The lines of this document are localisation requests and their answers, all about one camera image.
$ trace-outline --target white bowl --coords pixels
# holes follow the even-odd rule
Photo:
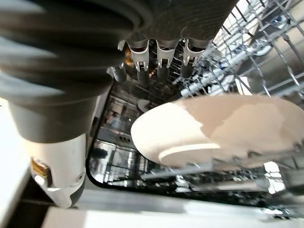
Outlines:
[[[292,148],[304,139],[304,112],[262,95],[203,96],[160,105],[131,128],[137,150],[168,166]]]

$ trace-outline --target dark gray cylindrical object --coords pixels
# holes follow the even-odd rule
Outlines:
[[[181,65],[180,74],[183,78],[190,78],[192,76],[194,67],[191,63],[188,63],[188,65]]]
[[[112,70],[113,70],[114,78],[117,82],[123,83],[127,80],[127,72],[125,70],[124,64],[122,64],[122,66],[112,67]]]
[[[137,77],[138,77],[138,82],[142,86],[147,86],[149,83],[149,72],[144,71],[144,69],[141,69],[140,71],[137,71]]]
[[[169,76],[169,68],[167,68],[165,66],[157,67],[157,77],[158,77],[159,81],[166,82],[168,79],[168,76]]]

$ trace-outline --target white plastic part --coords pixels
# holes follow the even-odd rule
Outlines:
[[[76,192],[85,179],[86,135],[57,143],[36,143],[25,140],[29,155],[41,161],[51,172],[48,178],[32,173],[34,180],[60,207],[72,205],[71,194]]]

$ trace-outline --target wire rack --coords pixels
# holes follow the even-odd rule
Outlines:
[[[302,92],[304,30],[301,0],[240,0],[199,59],[183,97]]]

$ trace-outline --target white countertop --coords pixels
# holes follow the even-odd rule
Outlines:
[[[29,157],[9,109],[0,105],[0,227],[5,226],[29,179]]]

